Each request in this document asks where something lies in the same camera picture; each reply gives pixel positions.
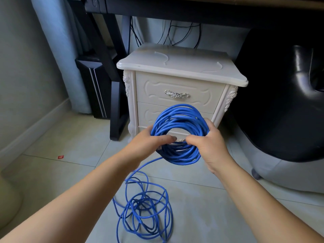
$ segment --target curtain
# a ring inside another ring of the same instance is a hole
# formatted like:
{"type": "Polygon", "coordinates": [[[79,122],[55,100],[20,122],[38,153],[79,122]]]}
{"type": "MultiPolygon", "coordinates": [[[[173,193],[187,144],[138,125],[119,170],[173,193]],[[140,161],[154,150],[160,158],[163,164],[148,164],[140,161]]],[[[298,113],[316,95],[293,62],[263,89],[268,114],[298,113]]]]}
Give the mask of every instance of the curtain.
{"type": "Polygon", "coordinates": [[[91,49],[66,0],[31,0],[43,32],[55,57],[69,95],[72,109],[91,113],[91,108],[75,59],[91,49]]]}

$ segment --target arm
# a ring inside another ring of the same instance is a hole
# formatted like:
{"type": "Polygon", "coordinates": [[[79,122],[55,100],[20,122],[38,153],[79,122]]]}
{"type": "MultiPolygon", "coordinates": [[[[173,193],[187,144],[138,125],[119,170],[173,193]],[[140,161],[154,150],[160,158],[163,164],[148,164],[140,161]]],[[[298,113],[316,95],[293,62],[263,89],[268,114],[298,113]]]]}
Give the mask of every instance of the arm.
{"type": "Polygon", "coordinates": [[[215,174],[258,242],[324,242],[324,238],[296,217],[231,157],[219,130],[206,120],[207,136],[189,135],[188,144],[198,147],[208,169],[215,174]]]}
{"type": "Polygon", "coordinates": [[[143,130],[123,150],[13,229],[0,243],[85,242],[126,176],[160,145],[175,141],[170,135],[151,136],[151,129],[143,130]]]}

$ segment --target cabinet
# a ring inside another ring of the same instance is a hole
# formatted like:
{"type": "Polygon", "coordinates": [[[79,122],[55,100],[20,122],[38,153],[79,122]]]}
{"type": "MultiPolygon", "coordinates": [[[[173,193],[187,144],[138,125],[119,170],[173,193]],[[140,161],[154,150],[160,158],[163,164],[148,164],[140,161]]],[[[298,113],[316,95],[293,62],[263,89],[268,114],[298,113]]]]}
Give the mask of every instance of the cabinet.
{"type": "MultiPolygon", "coordinates": [[[[131,139],[159,114],[180,103],[194,106],[218,126],[239,86],[248,81],[224,52],[143,44],[117,63],[124,70],[131,139]]],[[[184,139],[188,132],[172,129],[184,139]]]]}

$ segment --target black desk frame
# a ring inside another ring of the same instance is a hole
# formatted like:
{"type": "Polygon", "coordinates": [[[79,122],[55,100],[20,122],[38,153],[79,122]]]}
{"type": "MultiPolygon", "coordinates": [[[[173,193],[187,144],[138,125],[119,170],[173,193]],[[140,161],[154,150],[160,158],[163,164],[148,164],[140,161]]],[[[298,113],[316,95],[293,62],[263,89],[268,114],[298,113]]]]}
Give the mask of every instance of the black desk frame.
{"type": "Polygon", "coordinates": [[[130,19],[132,16],[217,24],[243,28],[301,30],[310,35],[321,29],[324,12],[317,10],[240,6],[187,0],[67,0],[83,27],[92,47],[112,81],[112,140],[118,140],[127,120],[125,85],[122,72],[112,62],[109,51],[94,22],[92,13],[101,13],[106,22],[118,59],[129,52],[130,19]],[[123,15],[120,34],[115,14],[123,15]]]}

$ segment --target cable coil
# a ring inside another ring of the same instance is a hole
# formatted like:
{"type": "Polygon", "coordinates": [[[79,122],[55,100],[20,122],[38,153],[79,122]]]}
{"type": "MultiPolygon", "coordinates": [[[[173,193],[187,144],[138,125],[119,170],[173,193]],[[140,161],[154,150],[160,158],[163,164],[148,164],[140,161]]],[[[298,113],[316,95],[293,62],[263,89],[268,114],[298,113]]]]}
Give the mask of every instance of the cable coil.
{"type": "MultiPolygon", "coordinates": [[[[166,135],[173,128],[181,128],[187,130],[190,134],[199,136],[205,136],[209,132],[208,126],[200,112],[188,104],[178,104],[164,110],[156,119],[151,135],[166,135]]],[[[127,232],[136,234],[142,239],[161,237],[162,241],[166,242],[171,235],[173,228],[173,213],[169,203],[168,192],[164,187],[149,182],[148,176],[139,170],[162,158],[175,165],[190,165],[196,163],[201,156],[197,147],[188,145],[185,141],[163,145],[156,150],[156,152],[161,155],[160,158],[153,159],[138,167],[127,179],[125,179],[126,205],[123,206],[116,202],[114,198],[112,200],[116,213],[119,216],[116,228],[118,243],[118,227],[120,221],[122,221],[124,229],[127,232]],[[139,178],[135,177],[134,175],[136,173],[144,175],[146,181],[141,181],[139,178]],[[141,192],[128,200],[127,186],[129,184],[137,184],[141,192]],[[148,191],[149,185],[157,186],[161,188],[163,192],[148,191]],[[158,198],[151,198],[149,194],[158,195],[158,198]],[[117,206],[123,209],[122,213],[119,214],[117,206]],[[159,214],[162,212],[164,212],[164,220],[159,218],[159,214]],[[147,219],[152,220],[152,226],[148,226],[143,222],[147,219]]]]}

